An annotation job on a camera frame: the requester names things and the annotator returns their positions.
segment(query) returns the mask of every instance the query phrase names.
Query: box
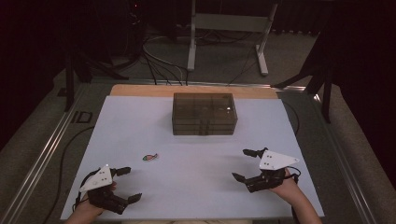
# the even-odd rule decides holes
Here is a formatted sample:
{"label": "box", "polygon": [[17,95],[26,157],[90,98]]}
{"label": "box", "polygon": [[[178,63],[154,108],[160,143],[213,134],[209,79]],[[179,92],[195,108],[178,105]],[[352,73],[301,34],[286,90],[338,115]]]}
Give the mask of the box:
{"label": "box", "polygon": [[231,135],[237,121],[231,93],[174,95],[174,135]]}

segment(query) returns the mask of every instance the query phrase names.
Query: white table surface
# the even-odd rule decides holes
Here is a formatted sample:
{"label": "white table surface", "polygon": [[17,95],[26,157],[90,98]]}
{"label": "white table surface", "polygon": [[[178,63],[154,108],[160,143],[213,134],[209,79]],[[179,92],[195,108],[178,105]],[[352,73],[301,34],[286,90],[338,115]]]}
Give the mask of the white table surface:
{"label": "white table surface", "polygon": [[[298,158],[299,186],[318,214],[323,211],[281,100],[234,99],[238,121],[233,135],[174,136],[171,97],[107,96],[61,219],[72,213],[82,179],[105,164],[131,167],[115,176],[121,198],[142,193],[122,215],[106,220],[263,219],[291,217],[290,206],[269,190],[249,193],[232,173],[261,173],[259,158],[243,149],[269,150]],[[154,161],[146,155],[158,153]]]}

